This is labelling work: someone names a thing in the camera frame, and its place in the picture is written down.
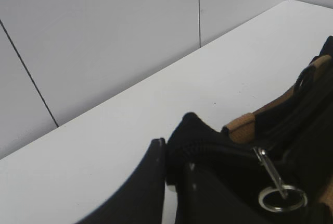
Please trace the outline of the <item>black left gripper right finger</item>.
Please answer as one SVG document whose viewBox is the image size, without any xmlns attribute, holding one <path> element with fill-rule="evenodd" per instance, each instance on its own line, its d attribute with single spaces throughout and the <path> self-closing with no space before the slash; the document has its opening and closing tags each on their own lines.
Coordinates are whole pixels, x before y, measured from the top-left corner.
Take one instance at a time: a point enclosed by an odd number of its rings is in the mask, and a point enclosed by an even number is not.
<svg viewBox="0 0 333 224">
<path fill-rule="evenodd" d="M 176 189 L 175 223 L 268 223 L 204 166 L 187 163 Z"/>
</svg>

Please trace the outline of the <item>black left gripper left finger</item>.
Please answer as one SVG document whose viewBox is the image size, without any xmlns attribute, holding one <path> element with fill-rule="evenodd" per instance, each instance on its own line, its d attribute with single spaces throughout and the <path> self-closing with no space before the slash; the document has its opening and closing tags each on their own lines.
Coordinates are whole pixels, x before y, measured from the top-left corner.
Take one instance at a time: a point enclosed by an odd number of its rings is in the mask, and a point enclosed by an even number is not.
<svg viewBox="0 0 333 224">
<path fill-rule="evenodd" d="M 162 223 L 165 150 L 163 138 L 153 139 L 130 177 L 79 223 Z"/>
</svg>

